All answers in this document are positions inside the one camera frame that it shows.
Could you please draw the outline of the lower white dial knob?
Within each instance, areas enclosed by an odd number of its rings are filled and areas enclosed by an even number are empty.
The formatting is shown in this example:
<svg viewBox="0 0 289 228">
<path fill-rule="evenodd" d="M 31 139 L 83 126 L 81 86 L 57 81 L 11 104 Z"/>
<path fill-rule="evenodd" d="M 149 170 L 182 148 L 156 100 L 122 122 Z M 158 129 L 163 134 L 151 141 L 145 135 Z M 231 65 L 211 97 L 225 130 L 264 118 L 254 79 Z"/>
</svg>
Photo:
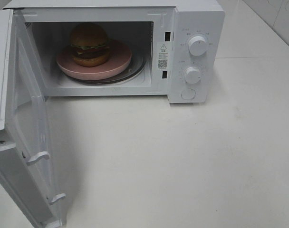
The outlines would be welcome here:
<svg viewBox="0 0 289 228">
<path fill-rule="evenodd" d="M 185 70 L 184 78 L 188 84 L 196 84 L 201 80 L 202 72 L 198 67 L 191 66 Z"/>
</svg>

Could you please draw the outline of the toy burger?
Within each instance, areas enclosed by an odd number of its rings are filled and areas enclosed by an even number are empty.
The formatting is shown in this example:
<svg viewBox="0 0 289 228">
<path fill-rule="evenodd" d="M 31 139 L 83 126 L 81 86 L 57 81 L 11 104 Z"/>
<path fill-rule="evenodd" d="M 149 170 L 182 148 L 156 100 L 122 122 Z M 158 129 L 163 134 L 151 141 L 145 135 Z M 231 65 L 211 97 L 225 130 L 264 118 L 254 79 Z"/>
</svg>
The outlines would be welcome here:
<svg viewBox="0 0 289 228">
<path fill-rule="evenodd" d="M 110 57 L 110 39 L 104 29 L 94 23 L 84 22 L 70 33 L 73 61 L 83 67 L 96 67 Z"/>
</svg>

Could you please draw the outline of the white dial knob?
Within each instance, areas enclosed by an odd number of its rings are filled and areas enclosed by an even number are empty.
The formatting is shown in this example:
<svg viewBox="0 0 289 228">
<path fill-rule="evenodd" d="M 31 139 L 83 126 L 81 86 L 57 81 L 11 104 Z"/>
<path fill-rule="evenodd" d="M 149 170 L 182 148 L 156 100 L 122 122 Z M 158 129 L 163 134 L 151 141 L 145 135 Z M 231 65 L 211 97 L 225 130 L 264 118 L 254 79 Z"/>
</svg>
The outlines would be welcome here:
<svg viewBox="0 0 289 228">
<path fill-rule="evenodd" d="M 198 67 L 191 66 L 185 70 L 184 78 L 188 84 L 196 84 L 201 80 L 202 72 Z"/>
<path fill-rule="evenodd" d="M 206 53 L 208 45 L 207 38 L 202 34 L 191 37 L 188 41 L 188 49 L 192 56 L 201 56 Z"/>
</svg>

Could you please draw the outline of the white microwave oven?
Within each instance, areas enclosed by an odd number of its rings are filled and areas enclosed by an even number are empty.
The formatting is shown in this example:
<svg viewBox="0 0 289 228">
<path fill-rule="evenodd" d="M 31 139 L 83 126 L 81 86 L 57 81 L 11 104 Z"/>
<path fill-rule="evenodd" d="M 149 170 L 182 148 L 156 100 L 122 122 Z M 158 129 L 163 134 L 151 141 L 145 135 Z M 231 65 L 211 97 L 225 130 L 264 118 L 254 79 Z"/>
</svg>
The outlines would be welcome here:
<svg viewBox="0 0 289 228">
<path fill-rule="evenodd" d="M 21 10 L 32 25 L 32 36 L 42 63 L 45 97 L 166 95 L 170 103 L 201 103 L 208 92 L 225 12 L 215 0 L 13 0 L 2 10 Z M 142 72 L 112 85 L 85 85 L 68 78 L 56 57 L 70 46 L 70 33 L 80 23 L 101 26 L 112 40 L 142 51 Z M 191 37 L 208 40 L 206 53 L 192 56 Z M 188 84 L 184 73 L 198 67 L 201 80 Z M 183 90 L 196 91 L 193 100 Z"/>
</svg>

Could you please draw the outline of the upper white dial knob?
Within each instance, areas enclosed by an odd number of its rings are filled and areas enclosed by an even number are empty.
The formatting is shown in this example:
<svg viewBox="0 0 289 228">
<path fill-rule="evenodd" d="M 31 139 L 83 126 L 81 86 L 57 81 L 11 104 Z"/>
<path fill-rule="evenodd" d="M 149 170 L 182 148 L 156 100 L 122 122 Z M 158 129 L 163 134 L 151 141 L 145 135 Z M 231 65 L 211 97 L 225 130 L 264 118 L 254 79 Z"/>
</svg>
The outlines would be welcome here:
<svg viewBox="0 0 289 228">
<path fill-rule="evenodd" d="M 207 38 L 202 34 L 191 37 L 188 41 L 188 49 L 192 56 L 201 56 L 206 53 L 208 45 Z"/>
</svg>

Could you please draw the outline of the glass microwave turntable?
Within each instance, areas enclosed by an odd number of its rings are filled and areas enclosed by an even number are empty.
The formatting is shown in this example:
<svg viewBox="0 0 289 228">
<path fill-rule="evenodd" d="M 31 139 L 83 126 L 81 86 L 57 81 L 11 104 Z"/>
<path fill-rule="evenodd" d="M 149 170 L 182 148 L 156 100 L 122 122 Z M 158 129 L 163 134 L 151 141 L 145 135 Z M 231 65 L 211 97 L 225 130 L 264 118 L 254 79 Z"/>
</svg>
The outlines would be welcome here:
<svg viewBox="0 0 289 228">
<path fill-rule="evenodd" d="M 116 76 L 113 76 L 111 78 L 107 78 L 107 79 L 102 79 L 102 80 L 79 80 L 79 79 L 75 79 L 72 78 L 68 75 L 66 75 L 68 78 L 77 81 L 77 82 L 81 82 L 85 85 L 112 85 L 112 84 L 116 84 L 116 83 L 122 83 L 125 82 L 131 78 L 133 78 L 134 76 L 138 75 L 140 72 L 142 72 L 143 68 L 145 67 L 146 64 L 146 59 L 145 56 L 143 55 L 142 51 L 139 51 L 138 49 L 131 49 L 132 51 L 132 59 L 130 64 L 128 65 L 128 67 L 121 73 L 119 73 Z"/>
</svg>

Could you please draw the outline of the pink round plate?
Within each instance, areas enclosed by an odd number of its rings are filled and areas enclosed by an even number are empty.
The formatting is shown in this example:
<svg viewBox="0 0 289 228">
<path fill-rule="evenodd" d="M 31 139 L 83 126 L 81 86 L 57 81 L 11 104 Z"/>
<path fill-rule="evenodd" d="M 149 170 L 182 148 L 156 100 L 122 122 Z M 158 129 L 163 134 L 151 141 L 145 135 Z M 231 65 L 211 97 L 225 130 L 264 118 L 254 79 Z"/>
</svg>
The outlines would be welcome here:
<svg viewBox="0 0 289 228">
<path fill-rule="evenodd" d="M 79 80 L 102 80 L 123 72 L 132 59 L 130 47 L 117 40 L 110 46 L 92 53 L 79 53 L 72 47 L 65 47 L 56 57 L 63 73 Z"/>
</svg>

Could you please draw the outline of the round white door button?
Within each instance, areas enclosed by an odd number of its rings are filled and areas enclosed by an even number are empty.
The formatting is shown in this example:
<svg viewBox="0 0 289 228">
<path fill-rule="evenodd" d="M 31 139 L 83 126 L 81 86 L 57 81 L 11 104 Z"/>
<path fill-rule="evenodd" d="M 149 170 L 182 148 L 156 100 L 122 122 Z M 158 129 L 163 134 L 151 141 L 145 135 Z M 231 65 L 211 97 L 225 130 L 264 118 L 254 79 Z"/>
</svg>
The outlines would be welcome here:
<svg viewBox="0 0 289 228">
<path fill-rule="evenodd" d="M 187 88 L 185 90 L 182 91 L 181 93 L 181 97 L 184 100 L 193 100 L 196 96 L 196 91 L 194 89 L 191 88 Z"/>
</svg>

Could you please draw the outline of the white microwave door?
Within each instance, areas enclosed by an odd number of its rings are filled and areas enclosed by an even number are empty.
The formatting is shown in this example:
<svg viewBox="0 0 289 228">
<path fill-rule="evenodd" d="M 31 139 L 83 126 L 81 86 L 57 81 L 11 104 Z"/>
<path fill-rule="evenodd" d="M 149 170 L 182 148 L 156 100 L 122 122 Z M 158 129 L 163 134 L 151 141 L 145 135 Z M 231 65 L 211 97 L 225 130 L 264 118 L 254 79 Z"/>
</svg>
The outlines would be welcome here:
<svg viewBox="0 0 289 228">
<path fill-rule="evenodd" d="M 0 184 L 35 228 L 64 224 L 42 63 L 21 10 L 0 10 Z"/>
</svg>

